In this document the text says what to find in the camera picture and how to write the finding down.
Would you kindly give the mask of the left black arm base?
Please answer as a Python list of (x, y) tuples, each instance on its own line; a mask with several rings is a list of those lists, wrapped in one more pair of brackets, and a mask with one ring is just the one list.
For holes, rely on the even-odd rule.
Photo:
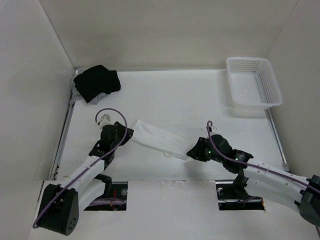
[(127, 209), (128, 182), (112, 181), (99, 174), (80, 195), (80, 211), (125, 211)]

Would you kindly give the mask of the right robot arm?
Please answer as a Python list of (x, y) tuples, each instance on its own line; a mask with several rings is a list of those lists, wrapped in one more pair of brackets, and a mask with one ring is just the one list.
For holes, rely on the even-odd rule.
[(233, 194), (242, 199), (260, 197), (286, 206), (308, 223), (320, 225), (320, 178), (297, 176), (263, 162), (255, 162), (250, 153), (233, 149), (219, 134), (200, 137), (186, 155), (194, 160), (218, 162), (236, 174)]

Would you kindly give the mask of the white tank top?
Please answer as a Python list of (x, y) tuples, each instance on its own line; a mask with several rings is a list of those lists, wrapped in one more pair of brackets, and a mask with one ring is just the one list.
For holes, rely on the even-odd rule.
[(140, 119), (136, 121), (132, 129), (131, 139), (133, 142), (183, 161), (192, 159), (187, 156), (187, 152), (194, 146), (191, 140), (145, 123)]

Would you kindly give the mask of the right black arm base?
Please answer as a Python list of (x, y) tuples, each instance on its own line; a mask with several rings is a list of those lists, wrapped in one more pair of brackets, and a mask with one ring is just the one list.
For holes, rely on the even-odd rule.
[(234, 180), (215, 182), (218, 209), (220, 211), (264, 211), (264, 200), (249, 195), (245, 189), (247, 178), (237, 176)]

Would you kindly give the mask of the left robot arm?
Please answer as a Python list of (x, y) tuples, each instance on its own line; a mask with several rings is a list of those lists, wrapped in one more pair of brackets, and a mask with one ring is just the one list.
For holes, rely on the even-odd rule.
[(106, 123), (84, 163), (66, 179), (45, 187), (33, 229), (43, 228), (68, 236), (83, 211), (126, 210), (128, 185), (114, 183), (103, 172), (114, 160), (116, 149), (125, 145), (133, 134), (133, 129), (119, 122)]

